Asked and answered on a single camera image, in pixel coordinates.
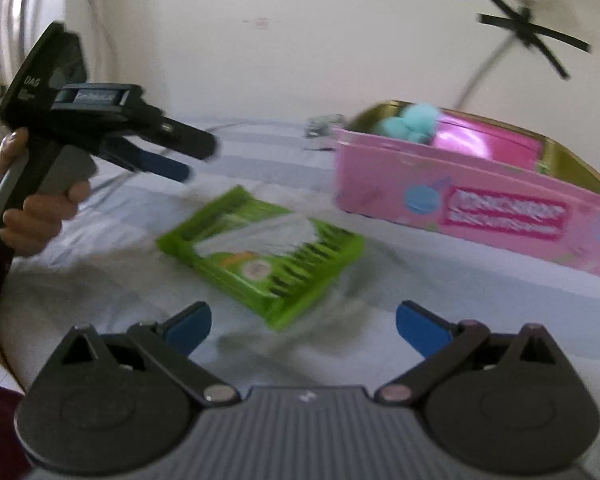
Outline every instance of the finger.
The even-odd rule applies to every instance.
[[[69,201],[75,205],[78,205],[81,202],[84,202],[88,199],[91,194],[91,185],[87,181],[77,182],[73,184],[67,196],[69,197]]]
[[[44,222],[20,209],[9,209],[2,215],[4,224],[13,232],[47,242],[60,234],[62,222]]]
[[[18,128],[5,137],[0,145],[0,163],[11,165],[24,152],[28,140],[29,131],[26,128]]]
[[[8,227],[0,229],[0,239],[12,248],[18,256],[33,256],[41,253],[46,247],[46,242],[27,238],[24,235],[15,233]]]
[[[78,206],[65,196],[31,195],[24,201],[22,210],[43,222],[55,223],[73,218]]]

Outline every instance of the striped gray fabric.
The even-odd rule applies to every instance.
[[[600,404],[600,278],[337,210],[331,201],[334,155],[304,150],[301,125],[189,122],[216,126],[223,142],[222,155],[209,164],[174,155],[194,167],[190,183],[123,176],[101,162],[93,185],[109,185],[94,193],[45,253],[14,264],[0,308],[0,339],[25,386],[74,324],[123,331],[204,300],[212,307],[213,329],[191,358],[243,392],[253,384],[374,390],[420,361],[395,331],[395,308],[415,300],[449,320],[476,318],[497,331],[545,324]],[[367,238],[360,260],[283,333],[266,330],[248,308],[154,244],[236,184]],[[600,438],[587,465],[600,478]]]

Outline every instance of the white tissue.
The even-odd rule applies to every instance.
[[[303,244],[318,241],[314,225],[298,213],[276,216],[207,238],[194,245],[199,256],[250,252],[261,256],[285,256]]]

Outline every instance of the pink tin box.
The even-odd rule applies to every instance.
[[[451,110],[430,146],[373,136],[391,101],[338,131],[339,208],[600,276],[600,175],[555,141]]]

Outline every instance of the printed label on box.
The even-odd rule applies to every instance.
[[[532,196],[452,187],[446,197],[443,225],[559,240],[569,217],[564,202]]]

